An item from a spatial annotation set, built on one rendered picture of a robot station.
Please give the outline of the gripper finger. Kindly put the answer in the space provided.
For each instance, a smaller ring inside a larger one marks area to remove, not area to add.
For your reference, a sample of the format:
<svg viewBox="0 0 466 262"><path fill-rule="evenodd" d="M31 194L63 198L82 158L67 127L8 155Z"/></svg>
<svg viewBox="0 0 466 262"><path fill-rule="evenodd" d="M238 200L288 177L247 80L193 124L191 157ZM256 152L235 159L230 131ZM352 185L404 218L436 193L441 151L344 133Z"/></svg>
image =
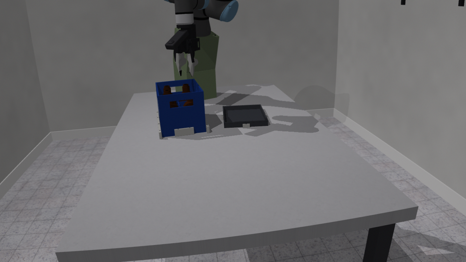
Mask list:
<svg viewBox="0 0 466 262"><path fill-rule="evenodd" d="M177 69L178 69L178 72L179 72L179 75L181 76L182 75L182 70L181 70L181 67L186 64L186 58L184 58L184 52L183 53L179 53L176 49L174 50L174 58L175 58L175 62L176 62L176 65L177 65Z"/></svg>
<svg viewBox="0 0 466 262"><path fill-rule="evenodd" d="M192 77L194 76L194 67L198 64L198 60L194 58L194 55L195 51L193 49L193 46L189 46L188 55L186 56L186 58L189 62L189 72Z"/></svg>

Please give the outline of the blue crate with dividers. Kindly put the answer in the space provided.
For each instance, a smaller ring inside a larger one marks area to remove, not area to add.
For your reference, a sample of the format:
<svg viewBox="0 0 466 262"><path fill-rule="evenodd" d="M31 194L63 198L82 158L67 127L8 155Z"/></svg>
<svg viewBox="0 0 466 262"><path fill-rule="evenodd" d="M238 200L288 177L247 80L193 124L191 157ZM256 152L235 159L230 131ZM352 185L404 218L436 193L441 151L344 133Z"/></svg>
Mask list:
<svg viewBox="0 0 466 262"><path fill-rule="evenodd" d="M183 86L183 84L189 84L190 92L171 92L172 94L170 95L163 95L165 85L177 87ZM194 127L194 133L206 132L204 91L195 79L156 82L156 89L158 93L158 112L161 120L162 137L175 136L174 129L188 127ZM193 99L193 106L183 107L186 101L179 101L190 99ZM170 102L172 101L176 101L178 107L170 108Z"/></svg>

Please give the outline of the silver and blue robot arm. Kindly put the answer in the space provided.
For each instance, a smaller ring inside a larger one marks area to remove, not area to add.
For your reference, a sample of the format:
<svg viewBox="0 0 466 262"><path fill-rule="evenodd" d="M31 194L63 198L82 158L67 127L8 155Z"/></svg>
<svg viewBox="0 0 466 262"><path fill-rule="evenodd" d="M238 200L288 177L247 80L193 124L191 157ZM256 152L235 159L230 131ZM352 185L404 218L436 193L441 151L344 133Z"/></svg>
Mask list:
<svg viewBox="0 0 466 262"><path fill-rule="evenodd" d="M177 25L196 24L196 37L205 37L211 34L209 17L230 22L238 11L238 1L236 0L164 1L175 4ZM165 44L166 49L175 50L188 35L188 30L178 30Z"/></svg>

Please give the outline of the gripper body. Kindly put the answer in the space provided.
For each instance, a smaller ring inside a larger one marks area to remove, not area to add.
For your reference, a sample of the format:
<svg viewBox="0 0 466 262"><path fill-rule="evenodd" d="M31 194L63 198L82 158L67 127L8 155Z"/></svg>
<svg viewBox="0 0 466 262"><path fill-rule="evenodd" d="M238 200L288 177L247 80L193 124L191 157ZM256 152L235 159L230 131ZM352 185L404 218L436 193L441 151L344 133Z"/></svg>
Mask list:
<svg viewBox="0 0 466 262"><path fill-rule="evenodd" d="M181 28L181 30L188 30L189 33L185 40L183 40L183 42L176 48L179 53L188 53L189 46L193 46L194 51L200 50L200 38L196 37L196 24L177 25L177 28Z"/></svg>

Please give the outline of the brown bottle with blue label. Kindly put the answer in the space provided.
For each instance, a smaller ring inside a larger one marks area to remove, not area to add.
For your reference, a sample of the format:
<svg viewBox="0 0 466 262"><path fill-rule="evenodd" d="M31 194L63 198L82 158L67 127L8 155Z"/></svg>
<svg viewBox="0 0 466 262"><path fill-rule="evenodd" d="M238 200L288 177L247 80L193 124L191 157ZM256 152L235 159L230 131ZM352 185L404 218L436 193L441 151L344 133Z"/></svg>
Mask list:
<svg viewBox="0 0 466 262"><path fill-rule="evenodd" d="M186 101L183 106L193 106L193 99Z"/></svg>

